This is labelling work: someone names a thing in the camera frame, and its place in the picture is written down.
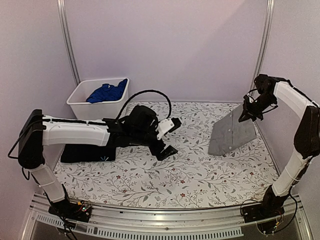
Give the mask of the grey garment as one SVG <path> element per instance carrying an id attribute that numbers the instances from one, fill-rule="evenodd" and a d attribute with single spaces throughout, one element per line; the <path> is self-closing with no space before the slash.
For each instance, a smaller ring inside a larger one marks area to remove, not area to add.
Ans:
<path id="1" fill-rule="evenodd" d="M 257 138 L 252 120 L 239 122 L 242 112 L 243 107 L 239 105 L 213 124 L 208 146 L 209 155 L 228 154 Z"/>

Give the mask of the black t-shirt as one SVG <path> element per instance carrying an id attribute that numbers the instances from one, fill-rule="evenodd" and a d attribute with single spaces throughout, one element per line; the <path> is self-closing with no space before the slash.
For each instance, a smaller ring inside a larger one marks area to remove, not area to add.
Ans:
<path id="1" fill-rule="evenodd" d="M 90 144 L 66 144 L 61 163 L 111 162 L 116 159 L 116 148 Z"/>

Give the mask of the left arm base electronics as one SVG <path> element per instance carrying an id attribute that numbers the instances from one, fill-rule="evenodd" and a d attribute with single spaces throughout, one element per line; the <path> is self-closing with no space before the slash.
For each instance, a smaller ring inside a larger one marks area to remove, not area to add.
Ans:
<path id="1" fill-rule="evenodd" d="M 73 203 L 64 199 L 59 202 L 50 202 L 48 212 L 58 217 L 88 223 L 92 213 L 92 205 L 84 201 Z"/>

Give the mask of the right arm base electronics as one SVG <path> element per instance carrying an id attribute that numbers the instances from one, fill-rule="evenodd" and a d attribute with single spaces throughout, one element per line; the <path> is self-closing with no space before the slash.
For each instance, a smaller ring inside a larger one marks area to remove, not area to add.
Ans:
<path id="1" fill-rule="evenodd" d="M 273 235 L 284 220 L 283 207 L 266 210 L 262 203 L 253 199 L 245 200 L 240 205 L 240 215 L 245 223 L 256 223 L 258 231 L 267 236 Z"/>

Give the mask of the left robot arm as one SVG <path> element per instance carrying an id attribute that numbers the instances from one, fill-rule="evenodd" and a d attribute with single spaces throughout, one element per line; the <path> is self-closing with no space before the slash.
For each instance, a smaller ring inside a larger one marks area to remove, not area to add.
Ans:
<path id="1" fill-rule="evenodd" d="M 166 145 L 162 138 L 180 126 L 179 118 L 158 120 L 153 110 L 141 105 L 136 106 L 128 116 L 102 120 L 54 118 L 35 109 L 7 156 L 15 158 L 22 169 L 31 173 L 63 217 L 70 217 L 75 211 L 75 204 L 70 202 L 65 187 L 46 164 L 44 146 L 63 144 L 71 153 L 70 158 L 77 161 L 86 150 L 89 156 L 97 155 L 102 160 L 113 156 L 117 148 L 144 146 L 158 161 L 163 161 L 178 151 Z M 18 155 L 14 157 L 12 152 L 15 148 Z"/>

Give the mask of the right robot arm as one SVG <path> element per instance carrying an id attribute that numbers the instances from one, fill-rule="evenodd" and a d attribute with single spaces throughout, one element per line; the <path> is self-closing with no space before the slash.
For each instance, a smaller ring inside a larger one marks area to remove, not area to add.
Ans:
<path id="1" fill-rule="evenodd" d="M 253 99 L 248 93 L 243 97 L 239 122 L 263 120 L 264 114 L 277 108 L 278 101 L 286 104 L 299 119 L 290 159 L 278 179 L 267 188 L 258 208 L 262 218 L 269 218 L 283 206 L 310 162 L 320 154 L 320 106 L 283 77 L 259 74 L 253 82 L 258 97 Z"/>

